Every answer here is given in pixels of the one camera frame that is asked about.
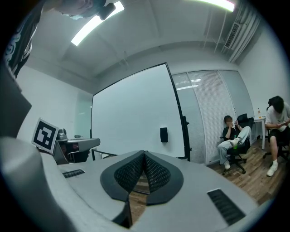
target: white wall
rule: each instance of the white wall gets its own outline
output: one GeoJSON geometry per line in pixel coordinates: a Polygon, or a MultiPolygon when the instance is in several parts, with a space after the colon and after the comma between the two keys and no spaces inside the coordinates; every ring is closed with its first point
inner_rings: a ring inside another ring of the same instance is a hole
{"type": "Polygon", "coordinates": [[[77,96],[80,92],[88,93],[27,66],[22,67],[17,82],[32,105],[18,139],[31,142],[39,117],[65,128],[68,138],[74,137],[77,96]]]}
{"type": "Polygon", "coordinates": [[[81,135],[81,139],[90,138],[92,94],[79,91],[77,95],[75,134],[81,135]]]}
{"type": "Polygon", "coordinates": [[[239,66],[255,115],[258,108],[265,115],[268,100],[274,96],[279,95],[290,102],[288,60],[280,42],[267,26],[263,26],[257,43],[239,66]]]}
{"type": "Polygon", "coordinates": [[[165,62],[172,74],[209,69],[238,70],[237,65],[229,63],[220,51],[214,54],[213,49],[203,50],[189,45],[161,49],[154,48],[131,56],[127,60],[128,66],[117,64],[98,75],[97,92],[124,77],[165,62]]]}

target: man sitting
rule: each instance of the man sitting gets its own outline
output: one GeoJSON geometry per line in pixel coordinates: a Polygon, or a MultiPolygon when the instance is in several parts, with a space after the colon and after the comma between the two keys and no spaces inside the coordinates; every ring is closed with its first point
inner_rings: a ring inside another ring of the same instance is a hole
{"type": "Polygon", "coordinates": [[[271,104],[272,106],[268,108],[266,114],[266,128],[272,129],[269,138],[273,164],[267,172],[267,176],[272,176],[278,168],[277,142],[283,141],[290,145],[290,128],[288,126],[290,123],[290,106],[280,96],[272,98],[271,104]]]}
{"type": "Polygon", "coordinates": [[[222,133],[225,141],[217,146],[217,150],[220,156],[219,163],[224,164],[225,169],[229,169],[231,166],[226,158],[227,150],[235,147],[238,143],[243,144],[245,140],[250,136],[251,128],[249,126],[245,126],[245,128],[242,128],[239,125],[238,121],[235,121],[235,123],[233,124],[232,117],[229,115],[225,116],[224,122],[227,125],[222,133]]]}

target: black sleeve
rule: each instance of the black sleeve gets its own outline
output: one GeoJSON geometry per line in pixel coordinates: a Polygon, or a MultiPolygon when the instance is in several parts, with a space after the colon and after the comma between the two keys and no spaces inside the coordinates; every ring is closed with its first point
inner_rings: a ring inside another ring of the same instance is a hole
{"type": "Polygon", "coordinates": [[[228,140],[228,139],[226,138],[227,131],[228,131],[228,127],[226,127],[225,129],[223,129],[223,132],[222,132],[222,136],[223,136],[223,139],[224,139],[225,141],[228,140]]]}

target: pipe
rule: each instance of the pipe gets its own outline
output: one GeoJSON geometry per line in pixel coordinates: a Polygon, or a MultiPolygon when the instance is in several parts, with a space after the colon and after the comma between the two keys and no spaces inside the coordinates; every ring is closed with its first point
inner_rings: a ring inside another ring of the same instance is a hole
{"type": "Polygon", "coordinates": [[[210,8],[210,9],[211,9],[211,11],[210,11],[209,24],[208,24],[208,32],[207,32],[207,36],[205,37],[205,41],[204,41],[204,45],[203,45],[203,49],[204,49],[205,44],[206,44],[207,39],[208,39],[208,33],[209,33],[209,29],[210,29],[210,24],[211,24],[211,22],[212,22],[212,17],[213,17],[213,9],[212,9],[212,8],[210,8]]]}
{"type": "Polygon", "coordinates": [[[234,50],[233,54],[231,55],[229,62],[231,62],[233,60],[233,58],[236,56],[236,54],[238,53],[238,51],[242,47],[243,43],[245,43],[245,39],[247,38],[247,36],[249,36],[249,32],[254,24],[255,19],[256,19],[256,14],[253,15],[249,25],[247,26],[245,33],[243,34],[243,37],[241,38],[239,45],[237,46],[237,48],[234,50]]]}
{"type": "Polygon", "coordinates": [[[242,29],[240,30],[239,34],[237,35],[236,41],[234,42],[234,44],[231,47],[232,50],[235,50],[237,45],[240,43],[241,38],[243,37],[243,35],[244,35],[244,33],[245,33],[246,29],[247,29],[247,26],[248,26],[248,24],[249,24],[249,22],[251,20],[252,15],[253,15],[253,12],[251,11],[249,13],[249,15],[248,15],[248,18],[247,18],[246,22],[242,25],[242,29]]]}
{"type": "Polygon", "coordinates": [[[214,50],[214,53],[216,53],[216,50],[218,48],[218,43],[219,43],[219,40],[221,39],[221,36],[222,36],[222,30],[223,30],[223,27],[225,25],[226,17],[227,17],[227,11],[225,11],[225,17],[223,18],[221,33],[219,34],[218,41],[217,41],[217,45],[216,45],[216,48],[214,50]]]}
{"type": "Polygon", "coordinates": [[[248,37],[245,39],[245,42],[243,43],[243,45],[240,47],[239,51],[237,52],[237,54],[234,56],[234,58],[232,59],[232,62],[235,62],[236,59],[241,55],[241,53],[243,52],[243,50],[246,48],[246,46],[248,45],[248,43],[250,42],[250,40],[252,39],[255,31],[257,30],[257,27],[260,23],[260,19],[257,18],[248,34],[248,37]]]}
{"type": "Polygon", "coordinates": [[[245,22],[246,17],[247,17],[247,15],[248,15],[248,11],[249,11],[249,7],[247,6],[247,7],[245,8],[245,11],[244,11],[244,13],[243,13],[243,16],[242,16],[242,18],[241,18],[241,20],[240,20],[240,23],[241,23],[241,24],[243,24],[243,23],[245,22]]]}

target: white plastic surface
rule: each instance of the white plastic surface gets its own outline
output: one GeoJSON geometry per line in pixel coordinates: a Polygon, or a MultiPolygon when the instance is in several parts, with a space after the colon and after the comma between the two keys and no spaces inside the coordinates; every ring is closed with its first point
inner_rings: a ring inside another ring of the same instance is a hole
{"type": "Polygon", "coordinates": [[[121,155],[150,150],[184,157],[184,139],[174,89],[165,64],[129,76],[93,97],[92,137],[98,150],[121,155]],[[168,143],[160,128],[167,127],[168,143]]]}

